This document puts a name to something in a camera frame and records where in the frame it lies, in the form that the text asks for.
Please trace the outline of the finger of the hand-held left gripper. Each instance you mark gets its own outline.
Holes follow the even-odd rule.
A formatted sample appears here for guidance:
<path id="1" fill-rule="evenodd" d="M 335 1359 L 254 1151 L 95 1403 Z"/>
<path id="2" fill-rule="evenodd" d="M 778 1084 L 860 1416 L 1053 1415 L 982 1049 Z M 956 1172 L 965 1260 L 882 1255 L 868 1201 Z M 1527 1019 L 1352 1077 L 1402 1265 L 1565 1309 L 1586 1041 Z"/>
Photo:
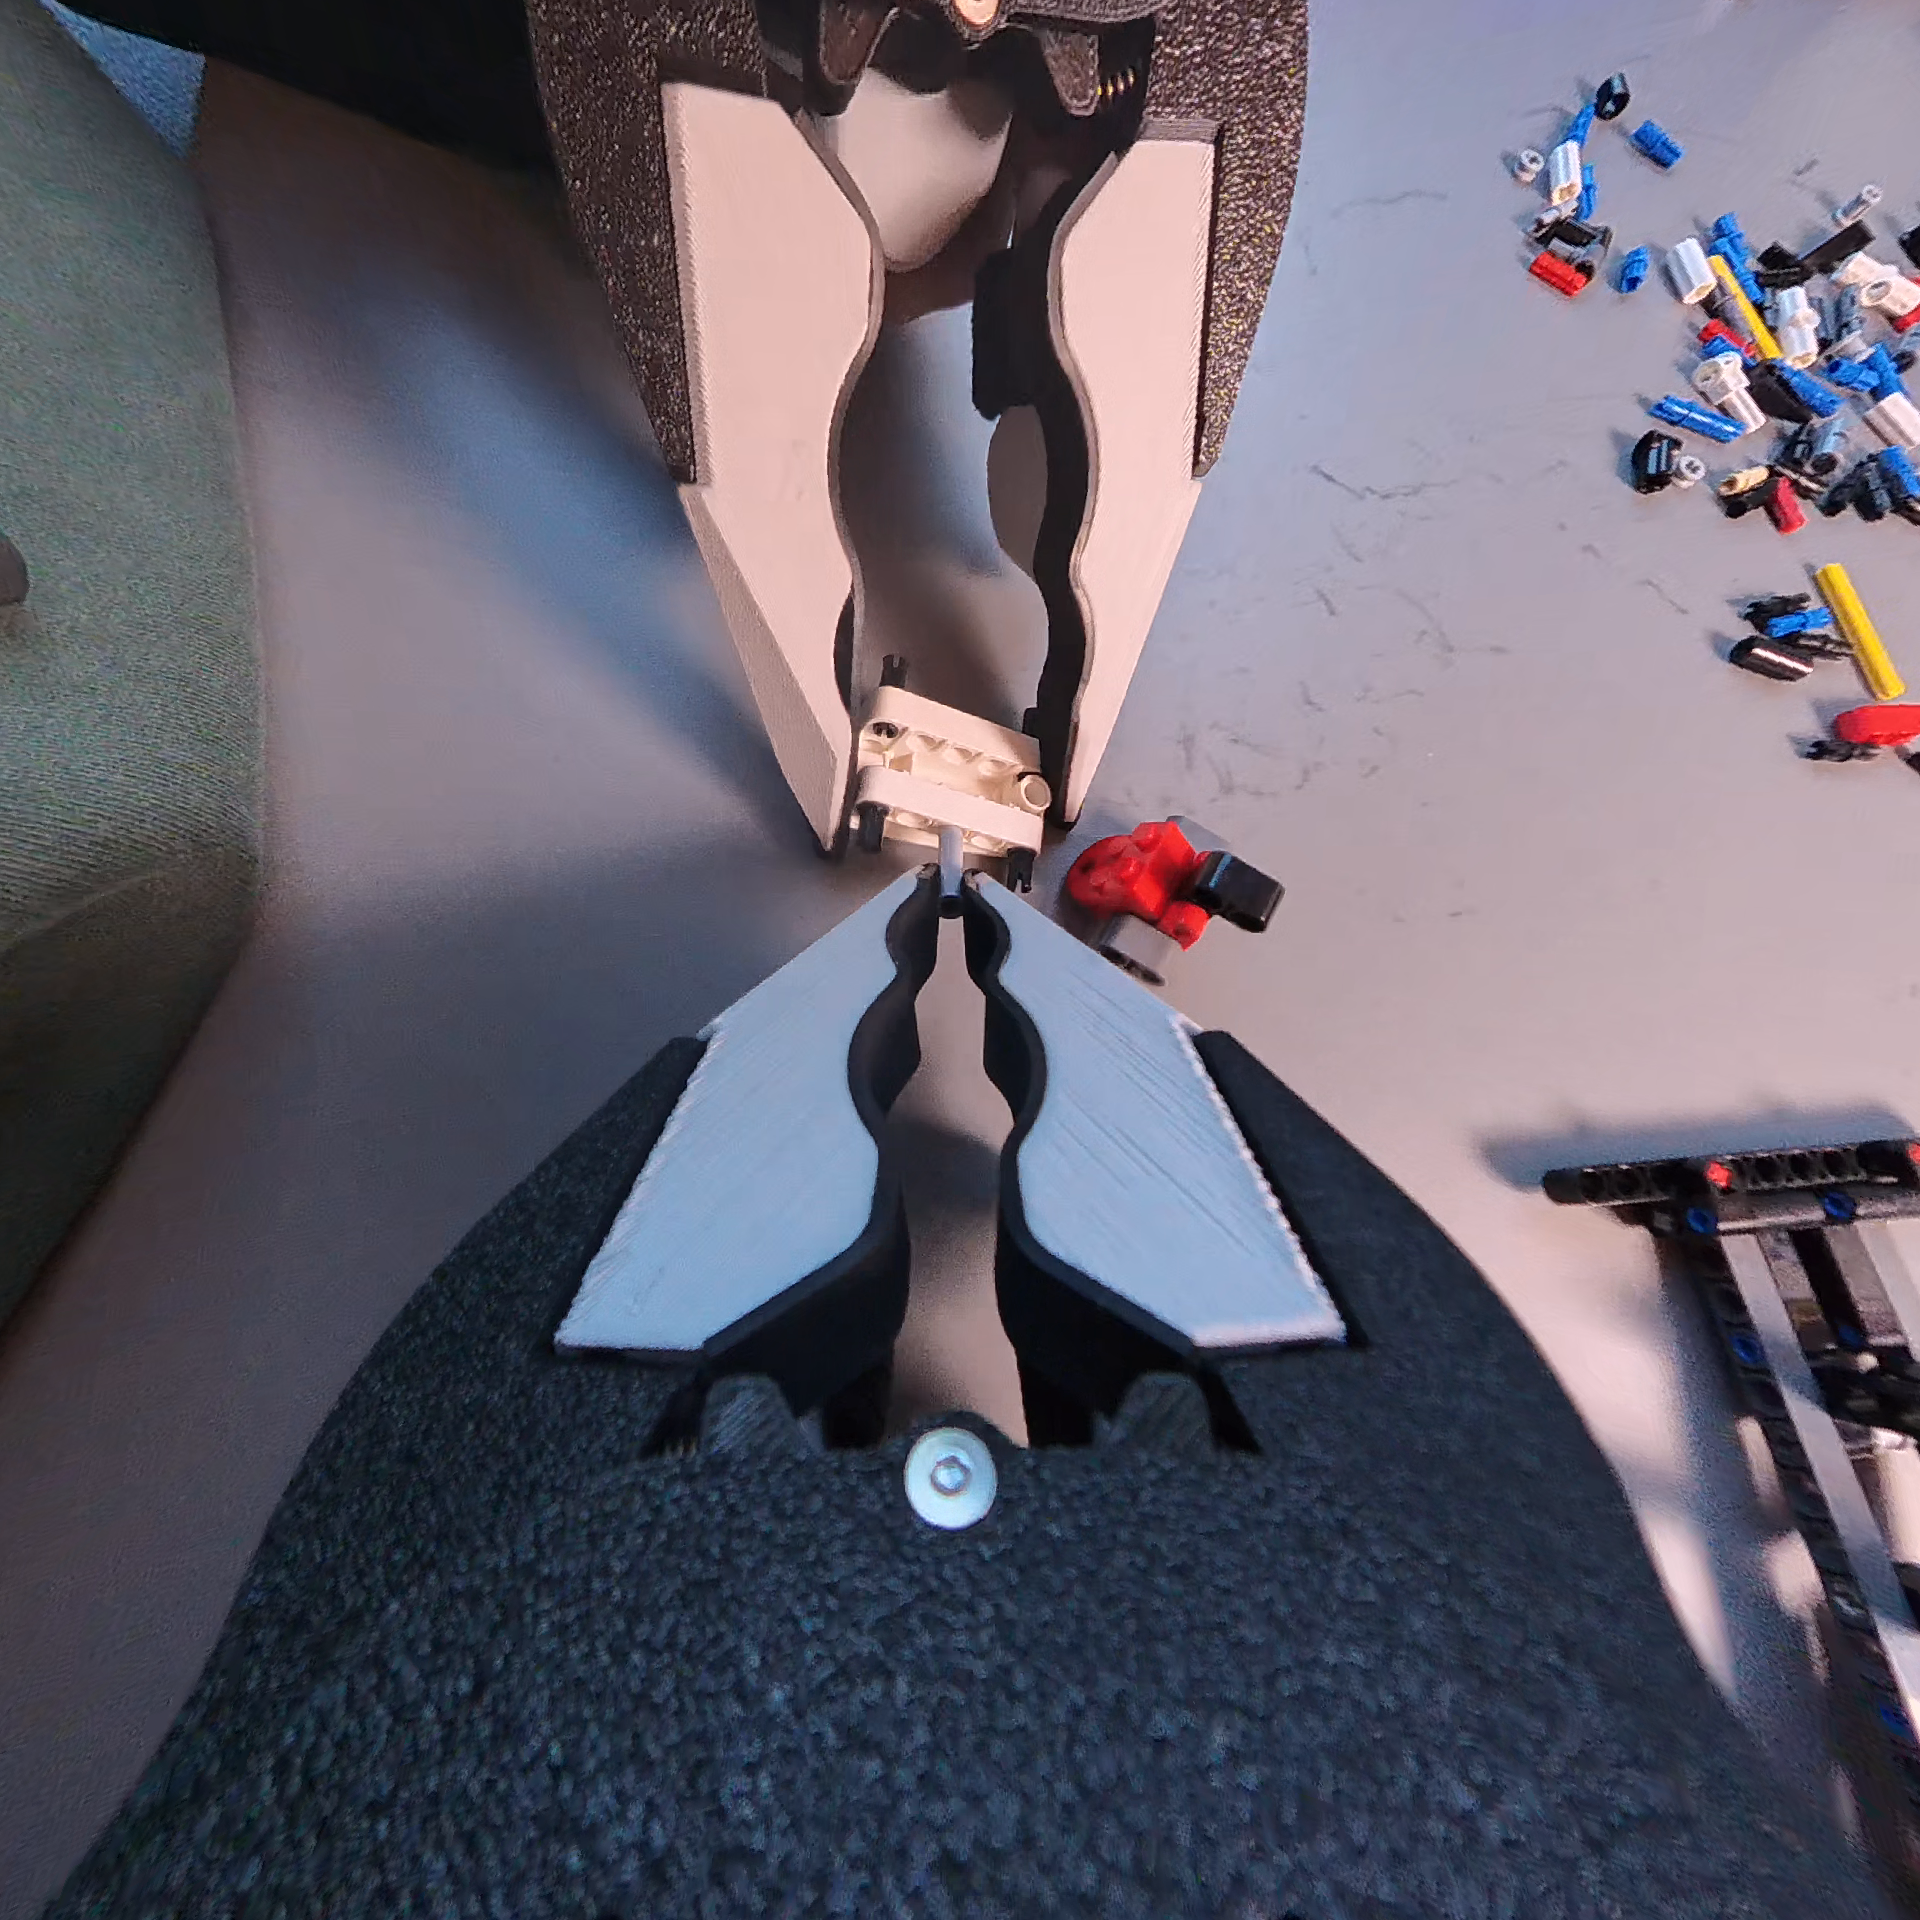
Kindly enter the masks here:
<path id="1" fill-rule="evenodd" d="M 1031 732 L 1071 825 L 1199 491 L 1214 145 L 1140 136 L 1066 181 L 976 278 L 992 512 L 1046 611 Z"/>
<path id="2" fill-rule="evenodd" d="M 835 459 L 880 324 L 872 220 L 774 100 L 664 83 L 662 136 L 698 473 L 680 503 L 782 774 L 831 851 L 853 756 L 835 644 L 858 601 Z"/>

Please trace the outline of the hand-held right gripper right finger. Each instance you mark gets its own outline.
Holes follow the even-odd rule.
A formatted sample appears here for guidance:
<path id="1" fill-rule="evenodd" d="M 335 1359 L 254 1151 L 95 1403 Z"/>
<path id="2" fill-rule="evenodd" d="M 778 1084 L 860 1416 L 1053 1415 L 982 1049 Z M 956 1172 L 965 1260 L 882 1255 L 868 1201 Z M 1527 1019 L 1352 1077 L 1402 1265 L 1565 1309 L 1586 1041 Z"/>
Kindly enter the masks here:
<path id="1" fill-rule="evenodd" d="M 999 1165 L 999 1315 L 1024 1367 L 1125 1388 L 1346 1331 L 1163 999 L 997 880 L 965 891 Z"/>

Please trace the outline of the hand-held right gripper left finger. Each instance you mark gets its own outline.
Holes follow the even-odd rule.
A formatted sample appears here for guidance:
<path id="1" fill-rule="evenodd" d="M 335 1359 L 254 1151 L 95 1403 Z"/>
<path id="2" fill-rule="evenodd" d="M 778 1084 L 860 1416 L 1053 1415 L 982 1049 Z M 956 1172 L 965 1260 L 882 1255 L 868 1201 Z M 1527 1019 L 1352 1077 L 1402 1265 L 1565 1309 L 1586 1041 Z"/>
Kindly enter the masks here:
<path id="1" fill-rule="evenodd" d="M 940 878 L 898 878 L 733 1001 L 559 1321 L 564 1352 L 843 1388 L 904 1316 L 901 1180 L 878 1134 L 918 1067 Z"/>

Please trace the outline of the red toy brick piece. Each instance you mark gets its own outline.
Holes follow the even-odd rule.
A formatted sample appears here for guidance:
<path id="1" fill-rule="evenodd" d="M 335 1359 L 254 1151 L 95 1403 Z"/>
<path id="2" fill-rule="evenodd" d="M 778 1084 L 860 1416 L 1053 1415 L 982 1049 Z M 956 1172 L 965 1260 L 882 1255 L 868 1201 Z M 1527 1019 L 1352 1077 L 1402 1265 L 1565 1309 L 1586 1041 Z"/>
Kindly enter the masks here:
<path id="1" fill-rule="evenodd" d="M 1152 988 L 1210 923 L 1262 932 L 1285 899 L 1279 880 L 1182 815 L 1096 839 L 1062 889 L 1096 923 L 1095 951 Z"/>

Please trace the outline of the white toy brick piece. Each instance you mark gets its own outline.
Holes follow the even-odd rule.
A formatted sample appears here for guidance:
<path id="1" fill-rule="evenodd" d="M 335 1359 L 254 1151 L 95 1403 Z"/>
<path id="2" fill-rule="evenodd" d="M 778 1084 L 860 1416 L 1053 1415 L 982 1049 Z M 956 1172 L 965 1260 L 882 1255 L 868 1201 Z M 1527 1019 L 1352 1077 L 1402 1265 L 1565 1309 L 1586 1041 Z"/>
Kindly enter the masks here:
<path id="1" fill-rule="evenodd" d="M 887 659 L 860 721 L 848 814 L 854 841 L 864 851 L 885 839 L 938 848 L 942 831 L 956 829 L 966 856 L 1004 856 L 1012 885 L 1028 886 L 1050 809 L 1040 742 L 902 681 L 904 660 Z"/>

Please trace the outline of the pile of small toy bricks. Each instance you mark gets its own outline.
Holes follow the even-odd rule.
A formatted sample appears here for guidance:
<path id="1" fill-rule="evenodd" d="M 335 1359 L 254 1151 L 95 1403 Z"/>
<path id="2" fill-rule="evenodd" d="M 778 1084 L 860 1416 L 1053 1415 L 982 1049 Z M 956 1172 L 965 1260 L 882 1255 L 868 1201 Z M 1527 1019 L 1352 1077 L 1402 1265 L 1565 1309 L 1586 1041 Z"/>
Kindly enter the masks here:
<path id="1" fill-rule="evenodd" d="M 1706 646 L 1735 672 L 1794 688 L 1788 742 L 1810 764 L 1915 769 L 1915 639 L 1877 617 L 1859 549 L 1884 535 L 1915 569 L 1915 227 L 1877 230 L 1880 187 L 1860 184 L 1792 240 L 1736 211 L 1634 233 L 1600 200 L 1597 160 L 1668 174 L 1680 140 L 1634 120 L 1624 72 L 1546 119 L 1504 168 L 1528 195 L 1518 220 L 1527 277 L 1573 300 L 1671 297 L 1647 319 L 1653 368 L 1639 417 L 1615 432 L 1615 473 L 1642 520 L 1739 527 L 1739 561 L 1698 588 Z"/>

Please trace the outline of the grey desk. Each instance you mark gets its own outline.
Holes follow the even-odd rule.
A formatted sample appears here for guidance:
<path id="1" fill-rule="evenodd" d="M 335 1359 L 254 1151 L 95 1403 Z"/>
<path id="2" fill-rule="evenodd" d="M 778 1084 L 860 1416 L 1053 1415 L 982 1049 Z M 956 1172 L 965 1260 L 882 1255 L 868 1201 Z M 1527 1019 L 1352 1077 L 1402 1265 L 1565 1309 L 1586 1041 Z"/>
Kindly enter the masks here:
<path id="1" fill-rule="evenodd" d="M 1504 156 L 1622 69 L 1620 240 L 1915 203 L 1915 5 L 1327 5 L 1272 297 L 1085 831 L 1271 861 L 1174 992 L 1495 1280 L 1700 1662 L 1834 1781 L 1813 1569 L 1678 1280 L 1536 1185 L 1915 1125 L 1915 776 L 1797 758 L 1715 641 L 1838 558 L 1915 672 L 1915 532 L 1613 469 L 1662 288 L 1525 277 Z M 471 165 L 208 72 L 269 719 L 269 891 L 4 1344 L 4 1915 L 198 1675 L 308 1438 L 451 1245 L 662 1041 L 875 885 L 820 861 L 558 229 Z"/>

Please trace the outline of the toy vehicle chassis build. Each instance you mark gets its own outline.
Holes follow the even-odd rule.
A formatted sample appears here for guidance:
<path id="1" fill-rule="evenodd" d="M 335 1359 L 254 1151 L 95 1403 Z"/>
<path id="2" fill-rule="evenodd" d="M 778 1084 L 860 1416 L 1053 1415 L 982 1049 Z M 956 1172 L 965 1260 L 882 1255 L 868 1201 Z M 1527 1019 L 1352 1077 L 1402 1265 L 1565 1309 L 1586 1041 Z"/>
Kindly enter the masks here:
<path id="1" fill-rule="evenodd" d="M 1908 1795 L 1915 1565 L 1888 1544 L 1859 1465 L 1880 1438 L 1918 1436 L 1915 1297 L 1864 1239 L 1915 1220 L 1915 1167 L 1918 1140 L 1894 1135 L 1543 1176 L 1554 1204 L 1608 1208 L 1668 1240 L 1698 1281 Z"/>

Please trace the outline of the green sweatshirt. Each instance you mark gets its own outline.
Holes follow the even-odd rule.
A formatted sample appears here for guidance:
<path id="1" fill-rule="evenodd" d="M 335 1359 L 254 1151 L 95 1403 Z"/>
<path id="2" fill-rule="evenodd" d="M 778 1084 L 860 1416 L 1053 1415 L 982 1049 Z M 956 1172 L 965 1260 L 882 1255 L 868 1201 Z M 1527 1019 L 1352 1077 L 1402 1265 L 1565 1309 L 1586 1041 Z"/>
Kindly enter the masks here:
<path id="1" fill-rule="evenodd" d="M 254 561 L 198 191 L 4 5 L 3 1315 L 109 1175 L 248 932 Z"/>

